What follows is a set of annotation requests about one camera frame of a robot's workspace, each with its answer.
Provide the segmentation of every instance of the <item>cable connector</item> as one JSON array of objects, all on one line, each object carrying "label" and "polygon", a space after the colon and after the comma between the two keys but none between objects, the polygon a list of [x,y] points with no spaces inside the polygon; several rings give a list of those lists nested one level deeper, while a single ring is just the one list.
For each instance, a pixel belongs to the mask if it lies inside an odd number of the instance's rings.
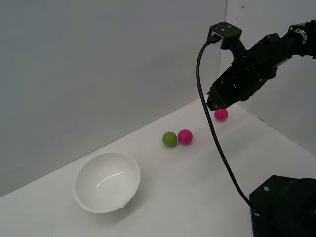
[{"label": "cable connector", "polygon": [[207,36],[206,42],[210,45],[210,44],[215,44],[221,40],[222,40],[222,37],[220,35],[212,34],[210,36]]}]

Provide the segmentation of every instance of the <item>black cable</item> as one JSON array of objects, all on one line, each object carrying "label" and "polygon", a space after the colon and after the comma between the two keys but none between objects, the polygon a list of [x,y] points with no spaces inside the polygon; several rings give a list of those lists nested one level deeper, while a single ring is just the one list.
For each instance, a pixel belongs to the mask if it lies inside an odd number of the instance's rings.
[{"label": "black cable", "polygon": [[211,119],[211,116],[209,114],[209,111],[208,111],[208,108],[207,108],[207,104],[205,102],[205,99],[204,99],[204,95],[203,95],[203,91],[202,91],[202,87],[201,87],[201,81],[200,81],[200,75],[199,75],[199,68],[200,68],[200,63],[201,63],[201,58],[202,58],[202,55],[206,49],[207,46],[209,46],[211,43],[217,43],[219,40],[220,40],[220,37],[218,38],[218,35],[213,35],[215,37],[210,37],[210,39],[208,39],[208,41],[203,45],[201,51],[199,52],[199,55],[197,57],[197,71],[196,71],[196,74],[197,74],[197,88],[198,88],[198,93],[199,93],[199,96],[201,98],[201,101],[202,101],[202,105],[203,105],[203,108],[204,108],[204,112],[205,112],[205,115],[206,115],[206,118],[207,118],[207,122],[208,122],[208,125],[209,125],[209,128],[211,129],[211,133],[212,133],[212,136],[213,136],[213,139],[214,139],[214,142],[215,142],[215,145],[218,149],[218,152],[223,160],[223,163],[229,173],[229,176],[231,177],[238,193],[240,194],[240,196],[242,197],[242,199],[244,199],[244,201],[248,204],[248,206],[254,211],[256,212],[259,216],[261,216],[263,219],[265,219],[268,223],[273,224],[273,222],[271,220],[269,220],[267,217],[265,217],[264,215],[261,214],[260,211],[258,211],[253,205],[252,203],[249,201],[249,199],[245,196],[245,194],[242,192],[239,184],[237,183],[237,180],[232,172],[232,169],[230,168],[227,160],[226,160],[226,157],[224,155],[224,152],[222,150],[222,147],[218,141],[218,138],[217,138],[217,135],[216,135],[216,132],[215,132],[215,129],[214,129],[214,126],[213,126],[213,122],[212,122],[212,119]]}]

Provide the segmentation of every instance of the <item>bowl rim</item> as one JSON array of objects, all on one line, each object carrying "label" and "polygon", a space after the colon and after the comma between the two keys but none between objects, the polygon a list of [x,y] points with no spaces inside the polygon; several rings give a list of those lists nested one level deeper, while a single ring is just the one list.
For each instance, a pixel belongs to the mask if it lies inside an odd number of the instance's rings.
[{"label": "bowl rim", "polygon": [[[80,171],[91,161],[93,160],[94,158],[100,156],[100,155],[104,155],[104,154],[108,154],[108,153],[118,153],[118,154],[121,154],[123,156],[126,156],[127,158],[129,158],[133,164],[135,165],[136,167],[136,171],[137,171],[137,180],[136,180],[136,185],[135,185],[135,188],[133,190],[133,192],[128,196],[128,198],[126,198],[126,201],[121,205],[121,206],[113,206],[113,207],[110,207],[110,208],[106,208],[106,209],[102,209],[102,210],[96,210],[96,209],[92,209],[92,208],[89,208],[87,207],[86,205],[84,205],[80,199],[78,198],[77,196],[77,193],[76,193],[76,183],[77,183],[77,178],[79,176],[79,173]],[[136,162],[136,160],[131,157],[130,155],[126,154],[126,153],[123,153],[123,152],[119,152],[119,151],[106,151],[106,152],[100,152],[100,153],[97,153],[95,154],[93,157],[89,158],[82,166],[81,168],[79,169],[79,171],[77,172],[76,174],[76,177],[75,177],[75,181],[73,182],[73,195],[74,195],[74,198],[76,200],[76,202],[78,203],[79,206],[81,206],[84,210],[87,210],[87,211],[90,211],[90,212],[94,212],[94,213],[106,213],[106,212],[111,212],[111,211],[114,211],[114,210],[117,210],[117,209],[120,209],[120,208],[124,208],[125,205],[132,199],[132,197],[135,195],[137,189],[138,189],[138,186],[139,186],[139,183],[140,183],[140,169],[139,169],[139,166],[138,166],[138,163]]]}]

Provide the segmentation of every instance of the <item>ball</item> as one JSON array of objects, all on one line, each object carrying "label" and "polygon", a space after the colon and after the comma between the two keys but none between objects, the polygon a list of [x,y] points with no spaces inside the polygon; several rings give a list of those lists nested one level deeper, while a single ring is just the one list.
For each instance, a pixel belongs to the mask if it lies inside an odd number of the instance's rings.
[{"label": "ball", "polygon": [[192,139],[193,139],[193,134],[187,129],[181,130],[178,134],[179,142],[184,145],[189,144],[192,141]]},{"label": "ball", "polygon": [[214,116],[218,121],[225,121],[228,117],[228,111],[225,109],[217,109]]},{"label": "ball", "polygon": [[175,147],[177,141],[177,135],[174,132],[166,132],[162,137],[162,142],[168,147]]}]

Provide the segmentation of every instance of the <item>green ball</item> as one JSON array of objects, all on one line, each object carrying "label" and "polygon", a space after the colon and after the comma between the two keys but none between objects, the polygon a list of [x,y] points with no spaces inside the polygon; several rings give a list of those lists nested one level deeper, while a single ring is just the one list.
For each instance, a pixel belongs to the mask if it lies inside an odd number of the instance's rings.
[{"label": "green ball", "polygon": [[177,145],[177,135],[174,132],[166,132],[162,137],[163,143],[168,147],[175,147]]}]

